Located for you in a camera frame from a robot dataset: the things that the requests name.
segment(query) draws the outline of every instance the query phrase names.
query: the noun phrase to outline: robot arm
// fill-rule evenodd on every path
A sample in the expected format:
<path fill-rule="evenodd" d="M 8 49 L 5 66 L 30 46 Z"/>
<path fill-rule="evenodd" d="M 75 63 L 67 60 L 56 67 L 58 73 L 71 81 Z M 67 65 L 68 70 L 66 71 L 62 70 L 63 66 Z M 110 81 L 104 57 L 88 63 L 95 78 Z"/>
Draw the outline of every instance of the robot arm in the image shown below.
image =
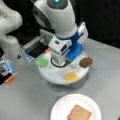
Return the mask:
<path fill-rule="evenodd" d="M 0 0 L 0 47 L 2 47 L 5 59 L 12 61 L 15 67 L 25 63 L 25 58 L 18 40 L 6 34 L 16 30 L 22 25 L 21 15 L 8 8 L 3 0 Z"/>
<path fill-rule="evenodd" d="M 37 0 L 34 16 L 40 25 L 55 30 L 49 47 L 56 64 L 61 65 L 66 59 L 72 62 L 82 52 L 80 43 L 88 37 L 88 31 L 85 23 L 77 28 L 69 0 Z"/>

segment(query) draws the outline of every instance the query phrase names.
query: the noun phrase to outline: brown cookie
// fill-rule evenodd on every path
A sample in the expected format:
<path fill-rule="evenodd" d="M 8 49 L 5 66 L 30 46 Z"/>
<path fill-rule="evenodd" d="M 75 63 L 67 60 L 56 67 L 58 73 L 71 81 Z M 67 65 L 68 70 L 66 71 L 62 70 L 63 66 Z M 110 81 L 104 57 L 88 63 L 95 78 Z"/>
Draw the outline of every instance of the brown cookie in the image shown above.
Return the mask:
<path fill-rule="evenodd" d="M 80 66 L 83 68 L 87 68 L 91 66 L 93 63 L 93 60 L 91 58 L 84 58 L 80 61 Z"/>
<path fill-rule="evenodd" d="M 90 116 L 91 112 L 76 105 L 68 116 L 68 120 L 89 120 Z"/>

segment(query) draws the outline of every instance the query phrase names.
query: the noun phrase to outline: round cookie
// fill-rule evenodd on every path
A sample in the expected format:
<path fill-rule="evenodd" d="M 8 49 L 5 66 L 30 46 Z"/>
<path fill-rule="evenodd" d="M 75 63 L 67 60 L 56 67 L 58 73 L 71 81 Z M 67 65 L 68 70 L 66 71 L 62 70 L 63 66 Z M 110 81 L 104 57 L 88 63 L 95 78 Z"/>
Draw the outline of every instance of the round cookie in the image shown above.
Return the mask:
<path fill-rule="evenodd" d="M 83 68 L 87 68 L 91 66 L 93 63 L 93 60 L 91 58 L 84 58 L 80 61 L 79 65 Z"/>

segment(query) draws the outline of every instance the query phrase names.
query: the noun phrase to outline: cracker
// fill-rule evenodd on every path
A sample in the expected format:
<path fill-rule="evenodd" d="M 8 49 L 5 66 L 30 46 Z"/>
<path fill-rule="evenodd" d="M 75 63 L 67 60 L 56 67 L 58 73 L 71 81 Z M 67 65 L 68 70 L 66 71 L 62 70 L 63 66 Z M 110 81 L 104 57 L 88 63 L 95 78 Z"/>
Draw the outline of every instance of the cracker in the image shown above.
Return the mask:
<path fill-rule="evenodd" d="M 76 105 L 68 116 L 68 120 L 89 120 L 90 116 L 91 112 Z"/>

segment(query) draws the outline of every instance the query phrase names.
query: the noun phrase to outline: white plate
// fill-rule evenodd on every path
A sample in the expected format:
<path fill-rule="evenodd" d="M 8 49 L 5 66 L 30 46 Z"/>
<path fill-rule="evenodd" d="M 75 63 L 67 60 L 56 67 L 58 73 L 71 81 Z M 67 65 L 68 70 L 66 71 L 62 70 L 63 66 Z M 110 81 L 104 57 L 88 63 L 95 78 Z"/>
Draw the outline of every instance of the white plate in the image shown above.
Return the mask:
<path fill-rule="evenodd" d="M 53 84 L 67 85 L 67 84 L 77 82 L 77 81 L 81 80 L 89 71 L 89 67 L 82 68 L 82 67 L 79 66 L 80 60 L 87 57 L 87 55 L 84 52 L 82 52 L 82 54 L 80 54 L 70 65 L 68 65 L 64 68 L 61 68 L 61 69 L 52 65 L 52 63 L 51 63 L 51 52 L 43 54 L 42 57 L 47 59 L 49 61 L 49 64 L 45 68 L 40 68 L 39 67 L 40 74 L 45 80 L 47 80 L 48 82 L 53 83 Z M 72 71 L 77 73 L 77 75 L 79 77 L 76 81 L 68 83 L 64 79 L 63 76 L 64 76 L 65 73 L 69 73 L 69 72 L 72 72 Z"/>
<path fill-rule="evenodd" d="M 98 105 L 89 97 L 80 94 L 70 94 L 58 100 L 53 106 L 50 120 L 68 120 L 67 117 L 75 105 L 92 113 L 89 120 L 102 120 Z"/>

